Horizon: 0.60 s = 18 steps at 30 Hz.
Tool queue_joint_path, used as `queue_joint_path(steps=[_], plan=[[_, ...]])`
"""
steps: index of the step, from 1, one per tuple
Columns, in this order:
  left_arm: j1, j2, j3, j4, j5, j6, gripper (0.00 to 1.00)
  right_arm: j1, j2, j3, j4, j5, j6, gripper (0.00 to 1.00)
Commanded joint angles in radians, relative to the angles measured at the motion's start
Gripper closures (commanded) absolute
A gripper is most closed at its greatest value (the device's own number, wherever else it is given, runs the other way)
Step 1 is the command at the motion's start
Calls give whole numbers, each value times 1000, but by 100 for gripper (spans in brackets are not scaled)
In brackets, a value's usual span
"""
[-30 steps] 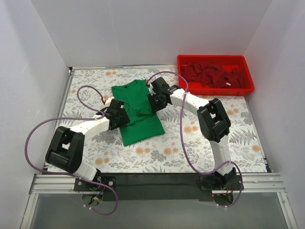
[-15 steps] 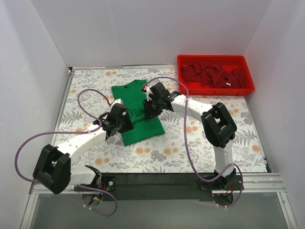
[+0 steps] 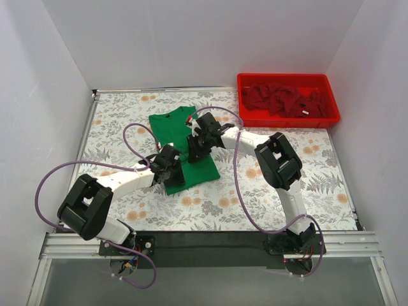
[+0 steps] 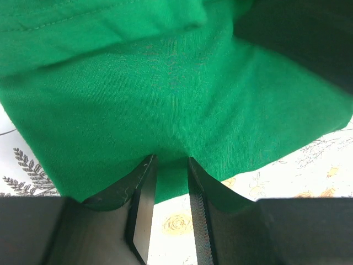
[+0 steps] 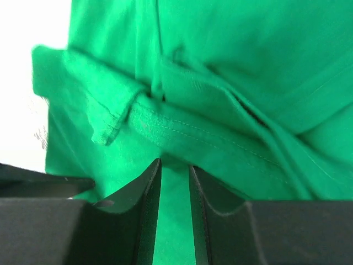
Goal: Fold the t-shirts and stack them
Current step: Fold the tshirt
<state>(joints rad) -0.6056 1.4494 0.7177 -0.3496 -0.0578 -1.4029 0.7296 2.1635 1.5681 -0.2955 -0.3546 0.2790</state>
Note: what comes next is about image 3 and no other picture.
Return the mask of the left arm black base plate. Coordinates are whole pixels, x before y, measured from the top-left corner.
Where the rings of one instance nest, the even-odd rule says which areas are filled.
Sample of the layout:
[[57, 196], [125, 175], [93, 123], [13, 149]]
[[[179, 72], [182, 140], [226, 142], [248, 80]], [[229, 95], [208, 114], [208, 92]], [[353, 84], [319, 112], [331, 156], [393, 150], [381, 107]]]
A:
[[[129, 238], [125, 239], [124, 243], [121, 246], [136, 250], [147, 256], [151, 256], [154, 253], [155, 244], [156, 238], [154, 236], [130, 235]], [[101, 242], [99, 245], [98, 254], [100, 256], [129, 256], [134, 253], [114, 247], [107, 242]]]

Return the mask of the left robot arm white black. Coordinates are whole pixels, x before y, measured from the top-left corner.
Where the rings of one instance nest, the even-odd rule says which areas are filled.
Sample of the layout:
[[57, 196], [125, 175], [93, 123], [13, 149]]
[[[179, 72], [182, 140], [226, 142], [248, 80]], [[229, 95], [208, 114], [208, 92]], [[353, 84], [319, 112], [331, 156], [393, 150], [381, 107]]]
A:
[[109, 240], [120, 254], [131, 254], [136, 246], [136, 233], [124, 222], [108, 215], [110, 205], [123, 196], [156, 184], [183, 185], [181, 155], [181, 151], [167, 144], [150, 160], [149, 166], [140, 161], [133, 171], [119, 171], [98, 178], [81, 175], [59, 207], [58, 218], [84, 240]]

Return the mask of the green t shirt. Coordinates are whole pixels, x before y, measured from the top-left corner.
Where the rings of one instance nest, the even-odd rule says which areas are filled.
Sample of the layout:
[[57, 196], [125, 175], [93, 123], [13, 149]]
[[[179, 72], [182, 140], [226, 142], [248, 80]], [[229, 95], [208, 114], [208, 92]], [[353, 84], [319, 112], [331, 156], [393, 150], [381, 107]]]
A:
[[185, 122], [195, 111], [194, 106], [180, 106], [169, 113], [149, 115], [149, 124], [159, 142], [162, 145], [172, 143], [176, 149], [181, 151], [180, 158], [185, 184], [182, 186], [166, 186], [167, 195], [176, 194], [221, 177], [210, 156], [196, 163], [188, 162], [187, 136], [191, 134], [191, 128], [187, 127]]

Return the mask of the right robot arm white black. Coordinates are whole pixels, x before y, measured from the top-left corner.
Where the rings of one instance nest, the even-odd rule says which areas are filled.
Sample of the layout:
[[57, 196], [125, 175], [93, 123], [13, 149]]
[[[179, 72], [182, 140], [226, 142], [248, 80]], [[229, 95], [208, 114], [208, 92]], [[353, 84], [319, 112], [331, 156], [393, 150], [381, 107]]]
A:
[[[190, 163], [209, 156], [214, 147], [234, 150], [233, 173], [238, 200], [249, 222], [258, 231], [280, 236], [283, 250], [291, 249], [300, 254], [311, 247], [316, 227], [303, 202], [300, 185], [302, 162], [282, 133], [267, 136], [244, 131], [230, 123], [222, 126], [210, 112], [197, 119], [188, 117], [186, 126], [191, 128], [191, 134], [187, 136]], [[263, 178], [276, 190], [286, 218], [282, 229], [267, 231], [261, 228], [247, 210], [238, 184], [239, 152], [258, 160]]]

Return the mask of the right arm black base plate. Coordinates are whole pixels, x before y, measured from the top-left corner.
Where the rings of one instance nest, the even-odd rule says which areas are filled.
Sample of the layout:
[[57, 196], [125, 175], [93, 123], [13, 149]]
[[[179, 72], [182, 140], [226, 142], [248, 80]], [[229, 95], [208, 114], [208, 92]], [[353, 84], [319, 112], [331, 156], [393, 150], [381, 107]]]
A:
[[271, 254], [309, 254], [318, 255], [323, 249], [326, 254], [326, 247], [323, 247], [321, 235], [312, 235], [305, 240], [299, 237], [290, 237], [287, 233], [278, 235], [268, 235], [264, 242], [265, 250]]

